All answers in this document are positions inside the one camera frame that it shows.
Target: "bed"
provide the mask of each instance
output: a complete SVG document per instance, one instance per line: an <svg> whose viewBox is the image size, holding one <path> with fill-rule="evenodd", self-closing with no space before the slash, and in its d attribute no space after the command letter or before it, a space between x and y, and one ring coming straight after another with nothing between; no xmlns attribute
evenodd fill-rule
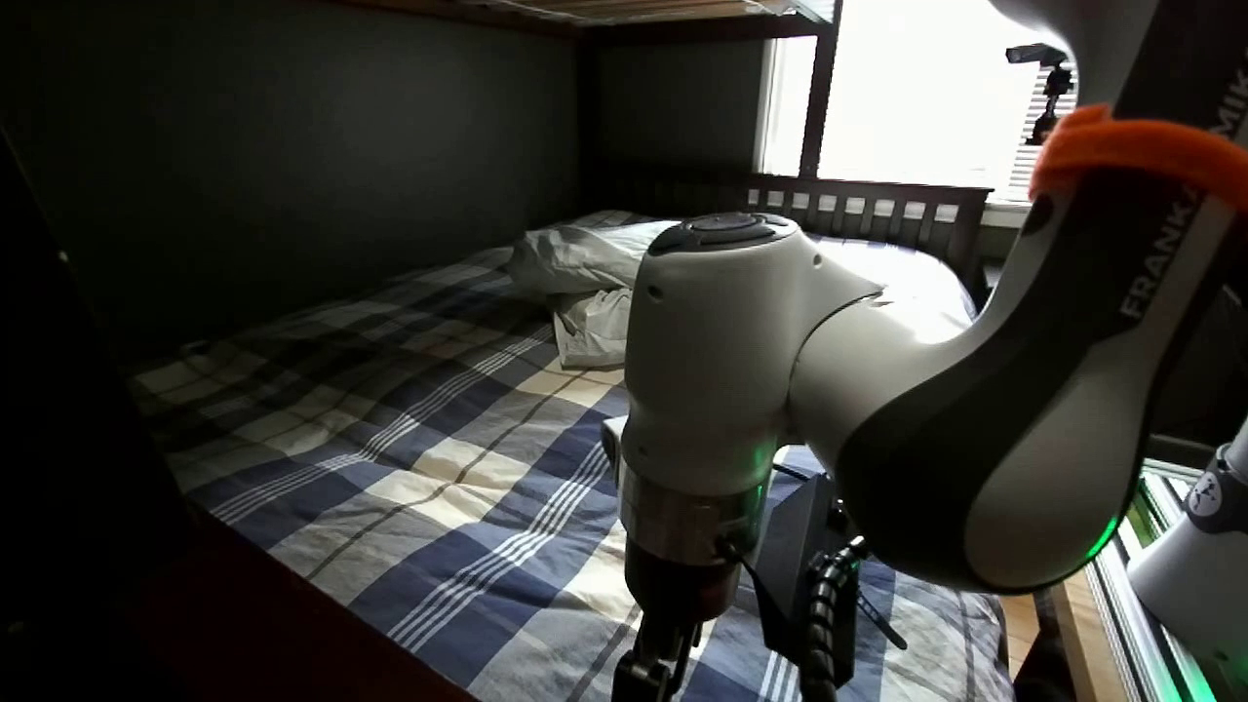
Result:
<svg viewBox="0 0 1248 702"><path fill-rule="evenodd" d="M735 188L709 191L688 210L727 205ZM735 200L855 236L861 262L889 249L938 266L925 284L981 279L967 240L985 191L752 180ZM642 204L623 210L683 214ZM601 445L601 425L629 413L623 373L561 367L549 306L514 289L512 252L488 247L196 344L132 373L132 391L192 504L453 685L488 702L609 698L642 624ZM812 469L792 457L803 452L775 457L775 497ZM865 560L861 592L909 646L861 618L839 698L1009 698L999 596L882 560ZM681 698L801 698L744 578Z"/></svg>

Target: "bright window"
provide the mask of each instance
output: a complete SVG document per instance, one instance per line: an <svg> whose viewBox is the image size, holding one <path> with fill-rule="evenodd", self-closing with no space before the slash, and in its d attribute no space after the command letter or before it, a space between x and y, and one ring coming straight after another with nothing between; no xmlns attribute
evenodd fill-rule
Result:
<svg viewBox="0 0 1248 702"><path fill-rule="evenodd" d="M848 0L818 148L822 180L981 182L1017 200L1030 167L1038 61L1008 48L1041 35L990 0ZM801 172L814 37L769 48L762 167Z"/></svg>

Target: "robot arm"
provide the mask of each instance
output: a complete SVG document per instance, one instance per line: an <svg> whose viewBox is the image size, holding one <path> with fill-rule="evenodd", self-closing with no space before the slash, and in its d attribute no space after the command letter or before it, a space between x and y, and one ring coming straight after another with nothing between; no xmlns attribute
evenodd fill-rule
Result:
<svg viewBox="0 0 1248 702"><path fill-rule="evenodd" d="M1081 100L1248 143L1248 2L999 9L1074 48ZM995 592L1081 568L1115 534L1152 397L1237 221L1230 200L1163 175L1061 180L985 315L942 336L896 325L783 217L665 232L642 266L623 367L642 657L681 670L727 609L735 555L752 555L765 527L775 445L834 462L855 534L896 568Z"/></svg>

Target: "plaid blanket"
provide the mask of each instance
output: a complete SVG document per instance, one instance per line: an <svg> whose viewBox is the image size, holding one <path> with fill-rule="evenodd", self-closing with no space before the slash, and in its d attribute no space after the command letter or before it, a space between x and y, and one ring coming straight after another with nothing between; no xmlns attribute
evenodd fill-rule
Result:
<svg viewBox="0 0 1248 702"><path fill-rule="evenodd" d="M642 609L601 422L619 371L561 371L509 249L393 278L132 378L179 488L476 698L609 698ZM877 560L842 698L1009 698L1004 609ZM683 698L801 698L740 592Z"/></svg>

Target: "mattress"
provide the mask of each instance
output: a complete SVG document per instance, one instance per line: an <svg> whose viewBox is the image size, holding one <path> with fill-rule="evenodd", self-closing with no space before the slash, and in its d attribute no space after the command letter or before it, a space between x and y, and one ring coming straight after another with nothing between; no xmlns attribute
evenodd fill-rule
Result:
<svg viewBox="0 0 1248 702"><path fill-rule="evenodd" d="M565 371L509 257L493 247L200 344L132 391L192 504L474 698L613 698L642 624L601 445L629 413L623 373ZM889 278L920 252L848 257ZM933 266L904 278L930 289ZM796 478L775 470L774 497ZM861 611L839 698L1009 698L999 596L882 560L861 596L904 646ZM801 698L751 578L681 698Z"/></svg>

